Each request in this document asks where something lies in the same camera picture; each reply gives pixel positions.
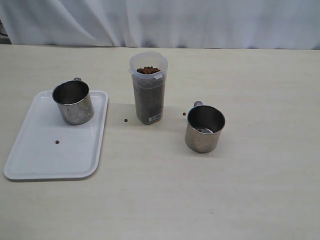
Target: cup handle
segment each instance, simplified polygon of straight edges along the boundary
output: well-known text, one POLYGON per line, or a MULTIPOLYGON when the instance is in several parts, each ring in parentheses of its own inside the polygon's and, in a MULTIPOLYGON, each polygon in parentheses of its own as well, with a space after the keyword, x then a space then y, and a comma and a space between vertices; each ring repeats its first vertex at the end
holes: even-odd
POLYGON ((193 104, 193 107, 199 106, 199 105, 203 105, 202 101, 195 101, 193 104))

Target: barcode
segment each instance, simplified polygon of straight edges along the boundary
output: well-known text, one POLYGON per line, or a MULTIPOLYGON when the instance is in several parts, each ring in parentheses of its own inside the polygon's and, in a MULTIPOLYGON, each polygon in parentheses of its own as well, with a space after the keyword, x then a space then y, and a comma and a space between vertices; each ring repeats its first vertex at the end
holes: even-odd
POLYGON ((161 116, 162 116, 162 113, 159 113, 158 115, 155 115, 153 117, 149 117, 149 123, 161 118, 161 116))

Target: clear plastic container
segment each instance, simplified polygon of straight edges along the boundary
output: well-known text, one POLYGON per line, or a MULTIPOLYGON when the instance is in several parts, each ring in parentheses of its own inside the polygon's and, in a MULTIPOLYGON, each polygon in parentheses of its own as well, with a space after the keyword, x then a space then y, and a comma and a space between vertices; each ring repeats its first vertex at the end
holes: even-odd
POLYGON ((160 53, 146 51, 131 57, 129 65, 138 119, 146 125, 159 121, 164 110, 167 59, 160 53), (153 74, 137 72, 137 69, 144 67, 158 68, 161 71, 153 74))

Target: white backdrop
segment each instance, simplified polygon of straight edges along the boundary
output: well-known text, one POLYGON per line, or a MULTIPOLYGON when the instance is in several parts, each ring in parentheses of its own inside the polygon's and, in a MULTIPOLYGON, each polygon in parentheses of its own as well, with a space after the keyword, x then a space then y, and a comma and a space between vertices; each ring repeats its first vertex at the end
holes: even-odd
POLYGON ((319 0, 0 0, 13 44, 320 49, 319 0))

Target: white tray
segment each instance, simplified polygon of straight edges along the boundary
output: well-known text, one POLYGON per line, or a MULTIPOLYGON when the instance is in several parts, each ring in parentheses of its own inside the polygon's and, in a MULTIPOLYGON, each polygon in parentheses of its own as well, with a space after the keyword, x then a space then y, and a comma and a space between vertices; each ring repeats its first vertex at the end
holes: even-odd
POLYGON ((8 159, 10 180, 82 179, 98 167, 108 95, 90 91, 92 119, 82 125, 65 123, 52 91, 34 97, 8 159))

